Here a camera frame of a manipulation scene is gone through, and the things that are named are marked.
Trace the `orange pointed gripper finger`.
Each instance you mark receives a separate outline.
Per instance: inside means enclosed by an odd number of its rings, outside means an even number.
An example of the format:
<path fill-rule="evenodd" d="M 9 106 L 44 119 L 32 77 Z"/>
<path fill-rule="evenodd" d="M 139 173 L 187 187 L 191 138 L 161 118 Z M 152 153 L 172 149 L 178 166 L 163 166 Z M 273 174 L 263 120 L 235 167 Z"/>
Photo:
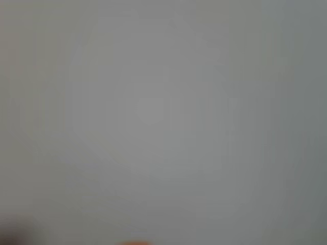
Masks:
<path fill-rule="evenodd" d="M 153 245 L 153 243 L 145 240 L 128 240 L 119 243 L 119 245 Z"/>

